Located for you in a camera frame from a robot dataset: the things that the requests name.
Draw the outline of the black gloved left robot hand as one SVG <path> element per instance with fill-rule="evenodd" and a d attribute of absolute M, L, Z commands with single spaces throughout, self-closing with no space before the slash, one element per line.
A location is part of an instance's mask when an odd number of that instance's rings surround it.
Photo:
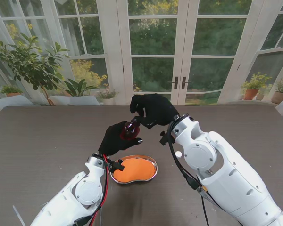
<path fill-rule="evenodd" d="M 120 150 L 126 150 L 132 146 L 139 145 L 143 142 L 141 138 L 132 140 L 123 140 L 120 135 L 125 126 L 126 121 L 110 126 L 99 147 L 99 154 L 105 156 L 115 155 Z"/>

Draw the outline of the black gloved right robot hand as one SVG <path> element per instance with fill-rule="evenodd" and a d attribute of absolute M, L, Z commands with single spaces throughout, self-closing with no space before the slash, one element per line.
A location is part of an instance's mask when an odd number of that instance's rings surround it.
<path fill-rule="evenodd" d="M 171 102 L 159 94 L 134 95 L 130 112 L 138 113 L 134 118 L 148 129 L 155 125 L 166 126 L 179 115 Z"/>

